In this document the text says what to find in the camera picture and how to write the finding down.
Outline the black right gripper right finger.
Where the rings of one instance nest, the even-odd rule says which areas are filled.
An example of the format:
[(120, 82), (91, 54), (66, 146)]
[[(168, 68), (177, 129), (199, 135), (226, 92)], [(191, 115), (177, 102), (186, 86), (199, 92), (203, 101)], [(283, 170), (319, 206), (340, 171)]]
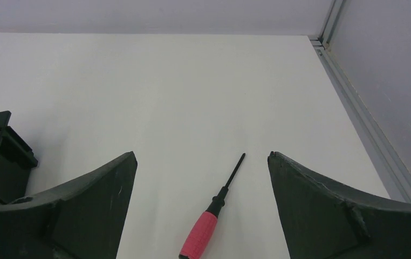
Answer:
[(347, 186), (280, 152), (268, 156), (291, 258), (411, 258), (411, 204)]

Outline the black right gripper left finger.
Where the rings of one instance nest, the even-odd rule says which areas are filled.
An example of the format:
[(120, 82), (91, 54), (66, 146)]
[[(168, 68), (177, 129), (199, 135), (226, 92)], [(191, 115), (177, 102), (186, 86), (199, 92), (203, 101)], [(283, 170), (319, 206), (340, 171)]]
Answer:
[(0, 258), (116, 258), (138, 162), (126, 152), (43, 192), (0, 204)]

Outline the red handled black screwdriver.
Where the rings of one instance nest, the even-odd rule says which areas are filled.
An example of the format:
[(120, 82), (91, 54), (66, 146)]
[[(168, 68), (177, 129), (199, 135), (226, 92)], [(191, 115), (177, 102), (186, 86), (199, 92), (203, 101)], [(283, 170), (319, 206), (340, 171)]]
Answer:
[(211, 204), (195, 222), (179, 252), (179, 258), (197, 259), (203, 255), (215, 231), (220, 211), (225, 205), (225, 198), (229, 191), (229, 186), (244, 158), (245, 153), (241, 155), (226, 184), (220, 189), (218, 194), (212, 198)]

